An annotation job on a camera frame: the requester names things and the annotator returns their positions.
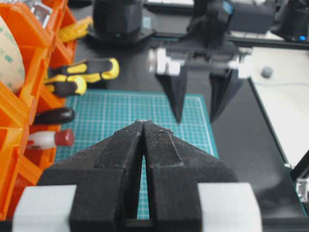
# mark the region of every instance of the roll of tape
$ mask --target roll of tape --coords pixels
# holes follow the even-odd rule
[[[19,47],[0,16],[0,81],[13,93],[23,86],[25,67]]]

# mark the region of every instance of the green cutting mat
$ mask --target green cutting mat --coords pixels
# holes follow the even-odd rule
[[[177,124],[163,93],[142,93],[108,90],[88,90],[83,96],[67,98],[66,106],[75,110],[72,123],[62,126],[75,133],[73,147],[59,147],[56,162],[87,148],[136,119],[151,119],[155,124],[169,128],[174,135],[218,157],[204,99],[201,95],[187,94],[183,119]],[[143,159],[138,219],[148,219],[148,195],[145,160]]]

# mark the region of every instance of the white plastic part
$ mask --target white plastic part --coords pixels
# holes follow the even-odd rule
[[[50,149],[56,147],[55,131],[38,131],[29,135],[28,149]]]
[[[70,232],[76,185],[25,188],[13,217],[12,232]]]
[[[180,74],[181,64],[178,61],[171,60],[167,63],[167,75],[178,76]]]
[[[158,48],[156,51],[156,74],[164,75],[167,65],[166,49]]]
[[[150,49],[147,58],[148,72],[157,75],[178,76],[181,66],[185,61],[181,59],[172,59],[166,55],[166,49],[159,47],[156,50]]]
[[[261,5],[265,2],[266,0],[253,0],[253,2],[256,4],[256,5]]]
[[[147,57],[148,72],[155,73],[156,71],[156,52],[153,49],[148,51]]]
[[[301,202],[308,203],[309,202],[309,178],[303,179],[298,178],[296,180],[296,193]]]
[[[261,212],[248,183],[199,183],[203,232],[262,232]]]
[[[253,72],[253,62],[251,55],[246,55],[241,59],[231,60],[228,62],[228,67],[231,69],[238,69],[239,79],[250,78]]]

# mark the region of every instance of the screwdriver handle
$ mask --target screwdriver handle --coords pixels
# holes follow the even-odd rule
[[[93,25],[93,19],[91,16],[87,16],[86,18],[60,29],[58,37],[63,43],[82,38],[88,34],[90,25]]]
[[[64,107],[36,114],[34,124],[64,124],[72,122],[75,112],[72,108]]]
[[[71,129],[63,131],[37,131],[29,135],[27,149],[50,149],[56,146],[73,146],[75,140]]]
[[[80,75],[86,82],[95,83],[101,80],[112,80],[119,75],[119,63],[115,58],[85,60],[58,69],[50,69],[49,77],[56,75]]]
[[[44,84],[49,91],[61,98],[71,95],[83,95],[87,90],[87,83],[80,75],[57,75],[44,79]]]

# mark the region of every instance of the orange storage bin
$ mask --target orange storage bin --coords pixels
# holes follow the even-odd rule
[[[26,186],[35,185],[42,171],[54,163],[56,149],[27,150],[29,133],[59,131],[61,125],[33,125],[37,112],[62,107],[64,99],[43,85],[47,68],[73,62],[76,42],[57,38],[61,27],[75,22],[67,0],[44,0],[53,9],[46,30],[23,3],[0,3],[0,15],[11,30],[23,57],[26,77],[17,95],[0,82],[0,220],[11,218]]]
[[[66,7],[61,28],[64,28],[74,22],[76,22],[74,16],[70,12],[69,8]],[[62,43],[62,41],[59,38],[57,38],[55,50],[52,54],[50,61],[50,67],[58,68],[64,64],[65,65],[72,64],[74,61],[75,48],[76,48],[76,41]]]

